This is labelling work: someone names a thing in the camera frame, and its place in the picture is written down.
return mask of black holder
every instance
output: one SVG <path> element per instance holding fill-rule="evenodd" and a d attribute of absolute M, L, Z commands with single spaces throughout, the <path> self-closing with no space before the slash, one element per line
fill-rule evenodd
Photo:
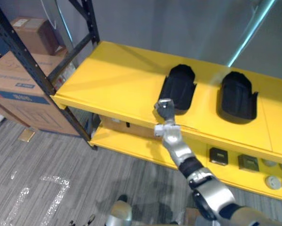
<path fill-rule="evenodd" d="M 165 78 L 159 99 L 172 99 L 176 113 L 184 113 L 191 106 L 196 87 L 196 84 L 193 83 L 194 79 L 195 74 L 191 67 L 175 66 Z"/>
<path fill-rule="evenodd" d="M 257 117 L 257 96 L 252 94 L 252 84 L 244 74 L 230 72 L 218 92 L 217 113 L 233 123 L 249 123 Z"/>

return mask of shelving unit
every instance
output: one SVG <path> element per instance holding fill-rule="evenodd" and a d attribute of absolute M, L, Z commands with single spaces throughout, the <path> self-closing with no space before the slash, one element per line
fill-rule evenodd
<path fill-rule="evenodd" d="M 264 183 L 269 175 L 282 179 L 282 170 L 268 169 L 261 161 L 264 158 L 282 163 L 282 80 L 103 41 L 52 98 L 60 108 L 72 106 L 153 129 L 162 122 L 153 105 L 165 76 L 177 64 L 191 66 L 197 84 L 190 109 L 176 117 L 190 147 L 196 151 L 195 146 L 201 146 L 199 158 L 225 183 L 282 199 L 282 189 L 271 190 Z M 258 116 L 250 123 L 234 124 L 217 115 L 217 92 L 230 71 L 245 74 L 252 89 L 259 92 Z M 100 127 L 90 144 L 176 168 L 160 141 Z M 210 163 L 207 147 L 227 150 L 229 165 Z M 259 158 L 259 173 L 239 169 L 237 157 L 242 153 Z"/>

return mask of brown box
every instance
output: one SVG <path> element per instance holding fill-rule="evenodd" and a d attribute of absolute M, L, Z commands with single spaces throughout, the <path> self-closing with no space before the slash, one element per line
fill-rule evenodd
<path fill-rule="evenodd" d="M 33 54 L 48 75 L 62 57 Z M 78 136 L 11 52 L 0 59 L 0 105 L 31 127 Z"/>
<path fill-rule="evenodd" d="M 100 115 L 100 119 L 101 119 L 103 126 L 108 129 L 113 129 L 113 130 L 124 132 L 124 133 L 130 133 L 130 134 L 145 137 L 145 138 L 158 139 L 158 137 L 154 136 L 153 129 L 143 127 L 143 126 L 138 126 L 136 124 L 131 124 L 125 121 L 120 121 L 118 119 L 106 117 L 103 115 Z"/>
<path fill-rule="evenodd" d="M 0 114 L 3 115 L 6 119 L 9 119 L 11 121 L 15 121 L 18 124 L 21 124 L 23 126 L 29 127 L 28 124 L 26 124 L 24 121 L 17 118 L 15 115 L 13 115 L 10 111 L 5 109 L 2 105 L 0 105 Z"/>
<path fill-rule="evenodd" d="M 11 25 L 31 53 L 54 55 L 59 44 L 48 20 L 21 16 Z"/>

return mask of gray wall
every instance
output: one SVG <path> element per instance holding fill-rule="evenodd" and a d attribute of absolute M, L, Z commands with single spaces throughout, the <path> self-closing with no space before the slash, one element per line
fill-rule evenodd
<path fill-rule="evenodd" d="M 88 32 L 68 0 L 57 0 L 77 44 Z M 225 64 L 253 13 L 250 0 L 93 0 L 101 40 Z M 9 20 L 46 17 L 40 0 L 0 0 Z M 91 51 L 87 46 L 81 61 Z M 282 78 L 282 0 L 233 64 Z"/>

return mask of small tag on floor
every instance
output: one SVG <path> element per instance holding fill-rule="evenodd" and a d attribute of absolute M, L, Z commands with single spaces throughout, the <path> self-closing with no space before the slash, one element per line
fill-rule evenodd
<path fill-rule="evenodd" d="M 31 138 L 34 136 L 35 131 L 31 129 L 24 129 L 22 134 L 19 135 L 18 140 L 29 142 Z"/>

